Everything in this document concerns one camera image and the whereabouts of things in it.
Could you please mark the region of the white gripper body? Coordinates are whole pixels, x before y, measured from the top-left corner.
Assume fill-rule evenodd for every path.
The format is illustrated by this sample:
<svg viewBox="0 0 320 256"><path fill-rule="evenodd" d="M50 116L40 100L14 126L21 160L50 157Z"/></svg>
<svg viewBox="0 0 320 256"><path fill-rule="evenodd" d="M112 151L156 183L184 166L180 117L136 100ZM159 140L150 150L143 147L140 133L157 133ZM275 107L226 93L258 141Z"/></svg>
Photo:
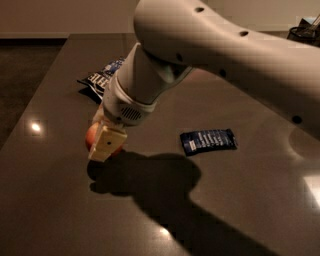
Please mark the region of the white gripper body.
<svg viewBox="0 0 320 256"><path fill-rule="evenodd" d="M145 104L134 100L121 87L118 71L105 88L102 106L110 121L124 126L140 125L155 109L156 104Z"/></svg>

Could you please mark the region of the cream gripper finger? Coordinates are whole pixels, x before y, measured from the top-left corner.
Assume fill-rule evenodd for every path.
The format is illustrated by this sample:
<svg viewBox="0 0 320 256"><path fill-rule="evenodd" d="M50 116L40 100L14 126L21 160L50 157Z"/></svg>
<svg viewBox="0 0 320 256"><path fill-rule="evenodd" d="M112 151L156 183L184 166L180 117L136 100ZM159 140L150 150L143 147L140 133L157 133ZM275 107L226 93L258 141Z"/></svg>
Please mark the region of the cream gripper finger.
<svg viewBox="0 0 320 256"><path fill-rule="evenodd" d="M125 131L112 129L99 124L96 137L88 158L92 161L104 162L120 146L123 146L127 134Z"/></svg>
<svg viewBox="0 0 320 256"><path fill-rule="evenodd" d="M100 104L96 113L93 116L92 123L99 123L104 117L103 105Z"/></svg>

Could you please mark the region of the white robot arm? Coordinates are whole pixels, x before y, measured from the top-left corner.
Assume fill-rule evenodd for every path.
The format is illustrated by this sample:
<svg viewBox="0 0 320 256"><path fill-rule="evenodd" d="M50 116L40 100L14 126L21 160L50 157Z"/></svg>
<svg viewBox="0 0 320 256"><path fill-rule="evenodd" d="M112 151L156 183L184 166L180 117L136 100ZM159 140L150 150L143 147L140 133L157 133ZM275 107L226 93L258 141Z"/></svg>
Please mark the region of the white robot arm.
<svg viewBox="0 0 320 256"><path fill-rule="evenodd" d="M140 0L137 42L106 86L89 157L103 162L126 140L126 127L153 112L158 97L194 68L229 83L320 134L320 49L237 26L201 0Z"/></svg>

